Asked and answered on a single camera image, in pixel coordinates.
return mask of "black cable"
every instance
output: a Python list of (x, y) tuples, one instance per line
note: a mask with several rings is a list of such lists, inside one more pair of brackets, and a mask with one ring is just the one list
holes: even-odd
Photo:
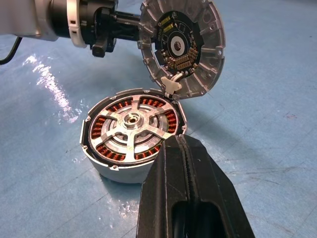
[(10, 53), (8, 54), (8, 56), (4, 59), (0, 59), (0, 65), (4, 65), (6, 63), (9, 63), (12, 58), (14, 57), (15, 53), (16, 53), (16, 50), (18, 49), (20, 43), (22, 41), (22, 37), (17, 37), (15, 42), (14, 42), (14, 45), (10, 51)]

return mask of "blue floor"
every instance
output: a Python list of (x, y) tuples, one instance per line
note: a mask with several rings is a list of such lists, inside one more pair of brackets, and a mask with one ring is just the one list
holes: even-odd
[[(225, 68), (209, 94), (182, 101), (188, 134), (234, 183), (257, 238), (316, 238), (317, 2), (216, 4)], [(1, 58), (13, 41), (0, 37)], [(136, 43), (96, 59), (68, 39), (23, 39), (0, 83), (0, 237), (135, 237), (141, 187), (100, 177), (79, 136), (102, 98), (156, 87)]]

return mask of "circuit board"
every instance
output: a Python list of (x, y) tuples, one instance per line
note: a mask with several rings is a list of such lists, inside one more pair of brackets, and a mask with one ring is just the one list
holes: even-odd
[(171, 74), (191, 75), (199, 64), (203, 45), (198, 24), (185, 14), (170, 11), (158, 21), (155, 55)]

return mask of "metal spoke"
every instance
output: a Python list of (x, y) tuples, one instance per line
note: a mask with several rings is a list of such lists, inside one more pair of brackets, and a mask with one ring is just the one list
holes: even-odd
[(121, 119), (121, 115), (118, 113), (114, 113), (114, 112), (109, 112), (107, 110), (102, 110), (99, 115), (104, 116), (106, 118), (111, 118), (111, 119), (115, 119), (115, 120), (120, 120)]
[(137, 111), (140, 103), (140, 95), (133, 96), (131, 111)]
[(134, 138), (135, 138), (135, 133), (131, 133), (128, 135), (128, 140), (127, 140), (127, 153), (124, 159), (125, 163), (131, 163), (135, 162), (134, 158)]
[(166, 113), (168, 110), (171, 110), (171, 106), (169, 104), (165, 104), (164, 106), (156, 109), (152, 109), (146, 113), (146, 116), (151, 118), (159, 114)]
[(120, 127), (116, 127), (112, 130), (109, 130), (96, 139), (91, 139), (91, 144), (96, 149), (99, 145), (105, 143), (107, 140), (109, 140), (111, 137), (115, 136), (118, 133), (120, 133)]
[(154, 134), (154, 135), (157, 135), (159, 138), (161, 139), (168, 139), (170, 136), (172, 136), (171, 133), (168, 133), (168, 132), (165, 132), (157, 127), (154, 127), (154, 126), (147, 126), (147, 131)]

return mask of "copper winding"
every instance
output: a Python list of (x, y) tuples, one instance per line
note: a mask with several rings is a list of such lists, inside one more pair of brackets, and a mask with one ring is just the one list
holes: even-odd
[(102, 126), (103, 126), (105, 121), (106, 121), (105, 117), (99, 117), (97, 119), (97, 121), (95, 122), (95, 124), (91, 130), (91, 137), (93, 139), (96, 139), (96, 138), (101, 136), (101, 129), (102, 129)]
[(109, 112), (116, 112), (120, 108), (127, 107), (127, 106), (129, 106), (131, 104), (132, 104), (132, 99), (126, 99), (126, 100), (123, 100), (123, 101), (121, 101), (119, 103), (116, 103), (115, 105), (110, 106), (109, 108), (107, 108), (107, 110)]
[(148, 156), (151, 156), (151, 155), (157, 153), (159, 151), (160, 147), (161, 147), (161, 144), (158, 144), (157, 146), (151, 148), (148, 151), (145, 151), (145, 152), (140, 153), (140, 154), (136, 154), (135, 155), (135, 159), (136, 160), (140, 160), (140, 159), (144, 159), (144, 158), (146, 158)]
[(125, 159), (125, 155), (115, 153), (114, 151), (108, 149), (105, 145), (98, 146), (97, 151), (112, 160), (122, 161)]
[(168, 133), (175, 133), (177, 128), (177, 118), (176, 114), (173, 110), (169, 110), (165, 113), (166, 118), (168, 120)]
[(142, 97), (140, 99), (140, 102), (141, 102), (141, 104), (150, 105), (150, 106), (153, 106), (156, 108), (160, 108), (160, 107), (165, 105), (165, 102), (163, 102), (159, 99), (156, 99), (156, 98), (154, 99), (154, 98), (150, 98), (150, 97)]

